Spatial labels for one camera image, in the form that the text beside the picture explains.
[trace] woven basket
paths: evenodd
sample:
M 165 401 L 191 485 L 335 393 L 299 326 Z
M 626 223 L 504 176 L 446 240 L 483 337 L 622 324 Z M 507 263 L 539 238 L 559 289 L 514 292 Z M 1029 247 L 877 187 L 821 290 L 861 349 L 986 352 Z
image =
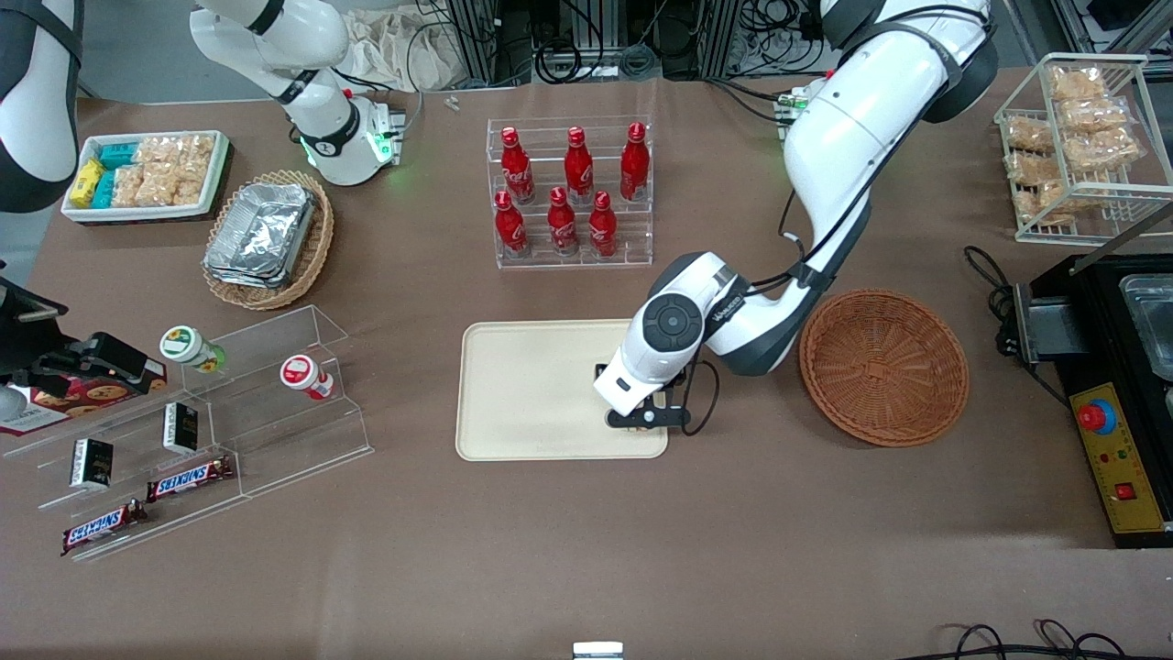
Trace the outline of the woven basket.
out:
M 310 286 L 313 285 L 313 280 L 318 278 L 321 266 L 326 263 L 330 240 L 334 237 L 334 211 L 330 207 L 330 199 L 326 197 L 326 191 L 321 189 L 321 184 L 308 175 L 287 170 L 262 173 L 238 188 L 236 192 L 232 192 L 232 196 L 221 207 L 219 215 L 216 216 L 216 224 L 212 225 L 211 236 L 208 237 L 209 245 L 216 239 L 216 233 L 224 224 L 224 216 L 228 215 L 228 209 L 232 206 L 232 202 L 236 200 L 237 195 L 240 193 L 240 190 L 244 190 L 245 185 L 252 183 L 276 183 L 278 185 L 296 183 L 307 190 L 312 190 L 317 197 L 313 217 L 310 218 L 311 225 L 308 231 L 306 231 L 305 241 L 301 243 L 301 253 L 298 256 L 297 266 L 293 268 L 293 280 L 287 285 L 280 288 L 242 286 L 240 284 L 221 281 L 213 278 L 206 270 L 204 271 L 204 279 L 217 298 L 243 307 L 265 311 L 292 302 L 304 295 L 310 290 Z
M 949 326 L 918 301 L 860 288 L 820 306 L 800 366 L 815 406 L 848 434 L 906 448 L 941 437 L 969 399 L 969 367 Z

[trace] table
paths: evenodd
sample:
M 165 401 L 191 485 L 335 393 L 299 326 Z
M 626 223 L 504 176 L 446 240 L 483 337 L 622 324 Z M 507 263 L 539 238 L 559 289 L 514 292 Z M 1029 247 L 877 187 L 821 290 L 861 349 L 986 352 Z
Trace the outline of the table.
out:
M 375 454 L 90 565 L 57 558 L 33 470 L 0 465 L 6 655 L 565 658 L 574 641 L 617 639 L 630 658 L 882 659 L 951 647 L 957 624 L 1033 644 L 1042 617 L 1171 654 L 1173 554 L 1108 550 L 1070 413 L 994 351 L 988 286 L 962 259 L 976 243 L 1024 280 L 1069 252 L 1010 237 L 990 117 L 1024 75 L 1004 72 L 962 117 L 916 129 L 834 287 L 902 291 L 954 328 L 972 394 L 941 441 L 852 440 L 792 358 L 762 379 L 726 373 L 705 433 L 673 435 L 655 461 L 461 461 L 469 324 L 630 315 L 685 251 L 777 272 L 793 258 L 774 237 L 789 184 L 774 129 L 703 83 L 466 93 L 459 113 L 429 97 L 401 166 L 328 188 L 338 230 L 303 299 L 352 335 L 343 368 Z M 497 271 L 486 121 L 591 113 L 655 116 L 656 263 Z M 83 102 L 80 120 L 82 135 L 204 128 L 236 144 L 230 190 L 306 169 L 272 102 Z M 807 232 L 801 210 L 789 223 Z M 69 332 L 151 351 L 175 322 L 217 336 L 265 318 L 206 290 L 208 229 L 59 216 L 30 287 L 70 305 Z

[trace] yellow control panel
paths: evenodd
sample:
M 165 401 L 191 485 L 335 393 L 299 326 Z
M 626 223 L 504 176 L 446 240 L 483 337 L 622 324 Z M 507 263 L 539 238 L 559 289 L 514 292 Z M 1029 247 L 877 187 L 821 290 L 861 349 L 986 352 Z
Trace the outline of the yellow control panel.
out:
M 1116 388 L 1105 383 L 1079 393 L 1071 397 L 1071 410 L 1112 530 L 1119 535 L 1164 531 L 1165 519 L 1137 456 Z

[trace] white bottle with green cap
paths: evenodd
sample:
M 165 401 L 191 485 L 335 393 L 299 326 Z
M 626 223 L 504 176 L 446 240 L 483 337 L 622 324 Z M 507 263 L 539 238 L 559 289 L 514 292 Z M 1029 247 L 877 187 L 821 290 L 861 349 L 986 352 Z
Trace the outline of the white bottle with green cap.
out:
M 158 351 L 163 358 L 203 374 L 211 374 L 224 367 L 224 349 L 205 342 L 190 325 L 176 325 L 168 329 L 158 341 Z

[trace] black box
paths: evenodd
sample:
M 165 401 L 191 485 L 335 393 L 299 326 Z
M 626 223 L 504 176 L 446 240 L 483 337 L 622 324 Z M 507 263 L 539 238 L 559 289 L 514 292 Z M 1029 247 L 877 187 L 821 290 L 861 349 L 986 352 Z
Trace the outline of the black box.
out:
M 199 414 L 182 403 L 167 404 L 163 419 L 163 449 L 190 456 L 199 444 Z
M 69 485 L 79 489 L 110 488 L 114 469 L 114 445 L 83 438 L 74 443 L 74 465 Z

